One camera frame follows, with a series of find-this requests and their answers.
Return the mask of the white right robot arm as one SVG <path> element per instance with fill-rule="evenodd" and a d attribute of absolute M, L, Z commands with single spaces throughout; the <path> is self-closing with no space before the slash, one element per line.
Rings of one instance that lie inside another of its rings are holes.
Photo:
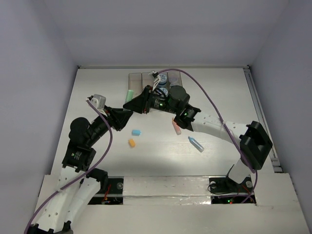
<path fill-rule="evenodd" d="M 273 143 L 261 123 L 225 122 L 189 104 L 190 96 L 181 86 L 172 86 L 167 96 L 155 94 L 151 86 L 125 103 L 125 109 L 147 114 L 151 109 L 175 115 L 174 122 L 182 129 L 205 133 L 238 147 L 240 159 L 221 178 L 210 179 L 211 192 L 217 194 L 242 192 L 242 186 L 253 172 L 262 169 Z"/>

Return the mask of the teal green marker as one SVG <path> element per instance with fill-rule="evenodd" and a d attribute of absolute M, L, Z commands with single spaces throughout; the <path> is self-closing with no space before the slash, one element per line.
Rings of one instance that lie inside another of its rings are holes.
<path fill-rule="evenodd" d="M 126 94 L 125 103 L 128 103 L 129 101 L 131 101 L 133 99 L 133 95 L 134 95 L 134 91 L 128 90 Z"/>

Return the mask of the pink orange highlighter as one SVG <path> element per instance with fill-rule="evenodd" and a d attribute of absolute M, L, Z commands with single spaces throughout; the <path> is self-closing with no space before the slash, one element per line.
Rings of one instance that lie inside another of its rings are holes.
<path fill-rule="evenodd" d="M 174 127 L 174 130 L 177 135 L 181 135 L 181 129 L 180 127 L 175 123 L 174 118 L 172 118 L 172 125 Z"/>

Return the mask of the blue label putty jar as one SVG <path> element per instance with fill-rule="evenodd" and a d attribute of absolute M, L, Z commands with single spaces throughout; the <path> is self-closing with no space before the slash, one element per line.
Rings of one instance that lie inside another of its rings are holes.
<path fill-rule="evenodd" d="M 159 90 L 167 97 L 168 96 L 168 90 L 166 88 L 159 88 Z"/>

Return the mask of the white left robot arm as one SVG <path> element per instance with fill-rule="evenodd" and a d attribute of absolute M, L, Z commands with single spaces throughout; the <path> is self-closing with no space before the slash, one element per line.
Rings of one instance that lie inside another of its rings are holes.
<path fill-rule="evenodd" d="M 72 121 L 57 189 L 36 210 L 40 217 L 30 220 L 25 233 L 73 233 L 73 226 L 93 196 L 109 190 L 108 173 L 91 164 L 96 155 L 92 146 L 105 133 L 121 131 L 132 114 L 129 110 L 105 106 L 93 122 L 84 117 Z"/>

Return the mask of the light blue marker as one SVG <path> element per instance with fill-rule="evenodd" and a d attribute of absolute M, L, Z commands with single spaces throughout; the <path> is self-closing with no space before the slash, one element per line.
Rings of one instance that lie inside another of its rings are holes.
<path fill-rule="evenodd" d="M 198 141 L 196 141 L 193 137 L 189 136 L 188 140 L 199 152 L 202 153 L 204 151 L 204 147 Z"/>

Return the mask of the blue eraser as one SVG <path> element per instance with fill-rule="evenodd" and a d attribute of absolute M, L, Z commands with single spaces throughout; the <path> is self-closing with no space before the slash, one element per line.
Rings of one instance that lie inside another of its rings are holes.
<path fill-rule="evenodd" d="M 141 135 L 141 131 L 140 130 L 132 130 L 132 135 L 133 136 L 140 136 Z"/>

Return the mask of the orange eraser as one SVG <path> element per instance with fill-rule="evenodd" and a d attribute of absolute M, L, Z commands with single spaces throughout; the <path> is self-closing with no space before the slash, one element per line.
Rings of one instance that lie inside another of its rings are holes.
<path fill-rule="evenodd" d="M 128 143 L 129 143 L 129 146 L 130 146 L 131 148 L 134 148 L 134 147 L 136 146 L 136 143 L 135 143 L 135 141 L 134 141 L 133 139 L 129 139 L 129 140 L 128 140 Z"/>

